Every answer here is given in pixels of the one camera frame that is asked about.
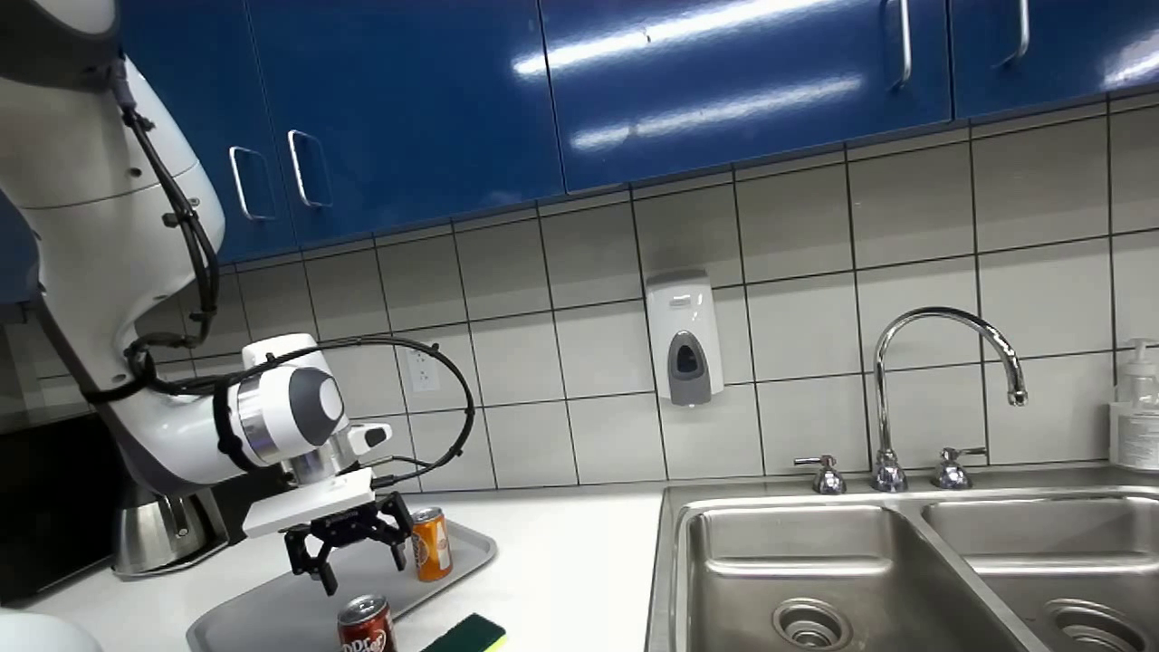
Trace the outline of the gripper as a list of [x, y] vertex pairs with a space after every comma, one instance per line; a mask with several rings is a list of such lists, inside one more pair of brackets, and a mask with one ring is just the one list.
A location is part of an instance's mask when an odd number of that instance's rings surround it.
[[[291, 573], [308, 576], [320, 583], [327, 598], [334, 598], [338, 583], [330, 565], [331, 549], [374, 541], [388, 545], [389, 558], [398, 572], [402, 572], [408, 566], [407, 545], [411, 541], [413, 528], [411, 512], [398, 492], [340, 514], [319, 517], [308, 525], [294, 525], [284, 532]], [[309, 539], [321, 541], [316, 554], [309, 552]]]

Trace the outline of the grey tray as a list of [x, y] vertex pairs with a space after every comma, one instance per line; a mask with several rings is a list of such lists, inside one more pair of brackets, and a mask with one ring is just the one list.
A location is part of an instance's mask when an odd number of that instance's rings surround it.
[[191, 652], [338, 652], [337, 615], [352, 599], [378, 594], [388, 600], [393, 618], [402, 618], [497, 554], [496, 541], [484, 533], [453, 521], [446, 532], [453, 567], [439, 581], [418, 580], [413, 566], [398, 570], [386, 545], [364, 541], [331, 554], [338, 581], [331, 598], [320, 583], [285, 573], [195, 620], [187, 644]]

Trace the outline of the orange soda can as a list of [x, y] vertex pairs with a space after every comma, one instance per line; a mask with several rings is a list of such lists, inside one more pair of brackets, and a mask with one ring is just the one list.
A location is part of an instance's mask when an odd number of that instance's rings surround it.
[[411, 549], [422, 583], [446, 578], [453, 569], [453, 557], [444, 512], [439, 507], [418, 510], [411, 514]]

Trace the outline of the red soda can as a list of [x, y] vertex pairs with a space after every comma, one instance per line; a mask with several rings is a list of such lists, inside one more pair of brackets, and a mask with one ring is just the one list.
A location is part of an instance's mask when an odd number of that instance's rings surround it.
[[355, 598], [337, 611], [340, 652], [398, 652], [388, 599]]

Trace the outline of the green and yellow sponge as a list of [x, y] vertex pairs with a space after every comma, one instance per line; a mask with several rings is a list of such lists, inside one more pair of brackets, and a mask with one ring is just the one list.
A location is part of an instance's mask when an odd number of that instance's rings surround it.
[[421, 652], [498, 652], [508, 639], [504, 627], [473, 611]]

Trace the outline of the black microwave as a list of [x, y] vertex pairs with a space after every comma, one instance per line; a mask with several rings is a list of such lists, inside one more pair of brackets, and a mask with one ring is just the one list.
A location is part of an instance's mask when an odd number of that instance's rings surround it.
[[110, 561], [124, 478], [96, 413], [0, 427], [0, 606]]

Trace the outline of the white rounded object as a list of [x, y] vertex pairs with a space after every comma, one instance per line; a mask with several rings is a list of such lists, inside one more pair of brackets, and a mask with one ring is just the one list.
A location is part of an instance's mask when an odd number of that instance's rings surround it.
[[0, 652], [104, 652], [99, 639], [67, 620], [0, 609]]

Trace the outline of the blue cabinet door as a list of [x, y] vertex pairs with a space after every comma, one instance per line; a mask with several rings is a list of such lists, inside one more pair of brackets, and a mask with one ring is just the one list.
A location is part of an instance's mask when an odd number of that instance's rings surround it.
[[[119, 0], [119, 10], [121, 47], [177, 120], [214, 185], [226, 220], [219, 259], [241, 263], [296, 249], [245, 0]], [[233, 145], [267, 156], [274, 222], [241, 215], [228, 160]]]
[[1159, 85], [1159, 0], [1030, 0], [1021, 63], [1013, 0], [949, 0], [953, 112], [958, 120], [1057, 107]]
[[[538, 0], [245, 0], [305, 248], [564, 191]], [[302, 206], [286, 132], [330, 161]]]
[[952, 119], [947, 0], [540, 0], [568, 190]]

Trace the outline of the steel double sink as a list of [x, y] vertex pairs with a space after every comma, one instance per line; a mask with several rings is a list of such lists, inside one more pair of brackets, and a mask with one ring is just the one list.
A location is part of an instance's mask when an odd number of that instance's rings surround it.
[[666, 488], [646, 652], [1159, 652], [1159, 477]]

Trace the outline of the chrome tap lever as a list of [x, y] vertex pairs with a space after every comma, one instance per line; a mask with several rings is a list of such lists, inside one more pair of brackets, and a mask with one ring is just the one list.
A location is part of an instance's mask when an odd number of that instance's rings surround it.
[[930, 479], [931, 486], [939, 490], [972, 490], [974, 479], [967, 467], [960, 461], [964, 455], [985, 455], [986, 446], [974, 446], [972, 448], [953, 448], [946, 446], [940, 450], [940, 461]]
[[846, 479], [837, 469], [834, 455], [812, 455], [811, 457], [795, 457], [794, 466], [816, 466], [814, 479], [811, 479], [811, 491], [816, 495], [845, 495], [848, 491]]

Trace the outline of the chrome gooseneck tap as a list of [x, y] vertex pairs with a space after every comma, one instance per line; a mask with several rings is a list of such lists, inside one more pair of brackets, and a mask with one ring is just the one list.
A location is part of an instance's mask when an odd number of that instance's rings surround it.
[[875, 411], [879, 424], [880, 446], [875, 454], [870, 486], [880, 493], [903, 493], [909, 490], [907, 475], [901, 466], [896, 450], [892, 447], [892, 427], [889, 406], [887, 405], [887, 347], [890, 346], [890, 343], [901, 332], [903, 327], [907, 327], [916, 321], [924, 321], [924, 318], [943, 318], [945, 321], [961, 323], [964, 327], [969, 327], [970, 330], [976, 331], [978, 337], [986, 340], [998, 354], [999, 362], [1003, 365], [1003, 372], [1005, 372], [1005, 378], [1007, 379], [1007, 387], [1009, 387], [1009, 391], [1007, 391], [1009, 405], [1026, 406], [1028, 401], [1030, 401], [1030, 393], [1027, 391], [1025, 383], [1022, 362], [1016, 354], [1016, 350], [1011, 345], [1005, 334], [1001, 334], [992, 323], [978, 317], [974, 313], [948, 308], [948, 306], [925, 306], [924, 308], [914, 308], [913, 310], [902, 313], [897, 318], [889, 322], [885, 330], [880, 334], [873, 356], [873, 378], [876, 396]]

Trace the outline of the clear pump soap bottle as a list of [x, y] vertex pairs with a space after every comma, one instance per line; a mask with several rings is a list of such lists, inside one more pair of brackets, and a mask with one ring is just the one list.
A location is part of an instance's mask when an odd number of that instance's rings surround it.
[[1149, 347], [1159, 340], [1134, 338], [1134, 352], [1118, 369], [1109, 404], [1109, 461], [1118, 469], [1159, 475], [1159, 360]]

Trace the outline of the wall socket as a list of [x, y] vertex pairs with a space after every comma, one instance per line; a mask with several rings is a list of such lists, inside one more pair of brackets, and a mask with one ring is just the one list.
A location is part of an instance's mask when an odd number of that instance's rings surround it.
[[427, 356], [421, 350], [403, 350], [406, 366], [406, 379], [410, 391], [429, 393], [439, 391], [440, 362]]

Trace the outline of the white wall soap dispenser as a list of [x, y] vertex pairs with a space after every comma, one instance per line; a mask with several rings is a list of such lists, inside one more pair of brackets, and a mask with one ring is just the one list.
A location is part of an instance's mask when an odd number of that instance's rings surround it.
[[700, 406], [723, 391], [710, 280], [704, 271], [646, 278], [646, 312], [656, 391], [675, 406]]

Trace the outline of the blue wall cabinet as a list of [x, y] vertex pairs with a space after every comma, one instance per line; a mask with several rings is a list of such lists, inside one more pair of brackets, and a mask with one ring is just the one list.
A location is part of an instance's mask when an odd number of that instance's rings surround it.
[[121, 0], [247, 263], [1159, 86], [1159, 0]]

